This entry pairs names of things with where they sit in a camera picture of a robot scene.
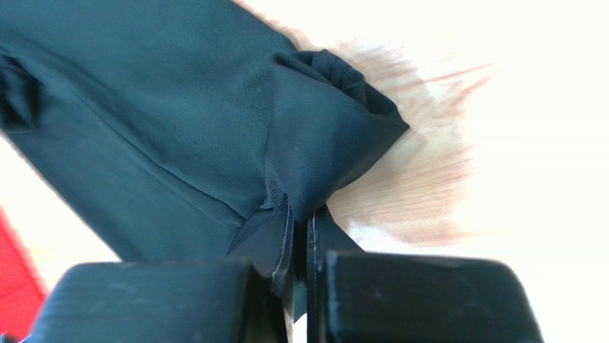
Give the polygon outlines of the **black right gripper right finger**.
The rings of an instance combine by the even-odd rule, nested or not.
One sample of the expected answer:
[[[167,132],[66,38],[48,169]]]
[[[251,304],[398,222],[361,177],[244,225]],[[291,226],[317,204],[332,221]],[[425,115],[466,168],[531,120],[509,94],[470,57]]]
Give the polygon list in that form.
[[[307,222],[307,342],[327,342],[328,251],[355,251],[362,248],[334,221],[327,206],[318,209]]]

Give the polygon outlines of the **black printed t-shirt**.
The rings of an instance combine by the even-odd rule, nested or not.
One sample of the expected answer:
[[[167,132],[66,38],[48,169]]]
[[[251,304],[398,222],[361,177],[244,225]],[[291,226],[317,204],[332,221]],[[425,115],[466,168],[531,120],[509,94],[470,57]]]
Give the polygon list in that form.
[[[303,222],[407,131],[333,53],[231,1],[3,1],[1,129],[126,262]]]

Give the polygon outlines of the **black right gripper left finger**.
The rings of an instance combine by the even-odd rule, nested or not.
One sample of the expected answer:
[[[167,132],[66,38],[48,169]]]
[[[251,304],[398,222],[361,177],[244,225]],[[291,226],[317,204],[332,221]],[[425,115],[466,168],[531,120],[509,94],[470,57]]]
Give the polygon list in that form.
[[[274,305],[271,319],[279,329],[279,342],[293,341],[294,325],[294,219],[285,197],[270,217],[245,236],[237,235],[229,257],[247,258],[267,280]]]

